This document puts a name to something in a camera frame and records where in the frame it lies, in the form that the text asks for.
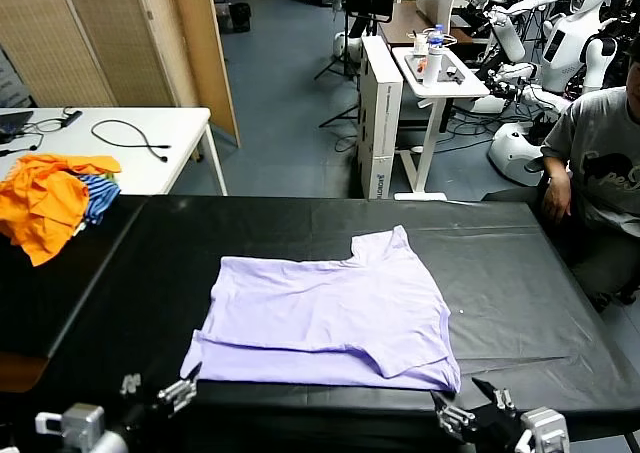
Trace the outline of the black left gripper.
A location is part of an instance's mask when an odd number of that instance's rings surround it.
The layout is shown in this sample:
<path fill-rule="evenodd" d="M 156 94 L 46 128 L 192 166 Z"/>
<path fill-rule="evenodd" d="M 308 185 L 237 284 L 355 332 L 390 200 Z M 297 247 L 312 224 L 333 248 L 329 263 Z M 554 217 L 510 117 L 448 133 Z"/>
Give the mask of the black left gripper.
<path fill-rule="evenodd" d="M 184 409 L 197 395 L 197 380 L 202 363 L 198 362 L 185 379 L 162 389 L 157 400 L 132 402 L 114 420 L 107 422 L 107 430 L 125 441 L 155 441 L 163 432 L 170 413 Z M 141 388 L 139 373 L 126 374 L 121 383 L 122 396 L 135 395 Z"/>

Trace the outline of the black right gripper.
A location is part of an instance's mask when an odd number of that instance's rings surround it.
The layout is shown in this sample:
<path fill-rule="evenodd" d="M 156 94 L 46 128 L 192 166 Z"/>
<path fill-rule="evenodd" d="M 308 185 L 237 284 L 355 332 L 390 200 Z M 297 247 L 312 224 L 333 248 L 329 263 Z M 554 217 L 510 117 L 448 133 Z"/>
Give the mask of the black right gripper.
<path fill-rule="evenodd" d="M 439 425 L 448 433 L 462 433 L 466 443 L 476 446 L 515 446 L 522 427 L 510 390 L 477 377 L 471 380 L 494 406 L 468 412 L 450 404 L 439 391 L 431 391 Z"/>

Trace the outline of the person's bare hand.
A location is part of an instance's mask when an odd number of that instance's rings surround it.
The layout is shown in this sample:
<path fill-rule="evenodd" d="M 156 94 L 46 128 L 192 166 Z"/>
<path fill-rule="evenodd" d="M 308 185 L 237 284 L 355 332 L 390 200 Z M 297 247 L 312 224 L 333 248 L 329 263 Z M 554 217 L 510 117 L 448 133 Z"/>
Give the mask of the person's bare hand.
<path fill-rule="evenodd" d="M 542 201 L 542 212 L 554 224 L 571 215 L 571 182 L 567 175 L 549 179 Z"/>

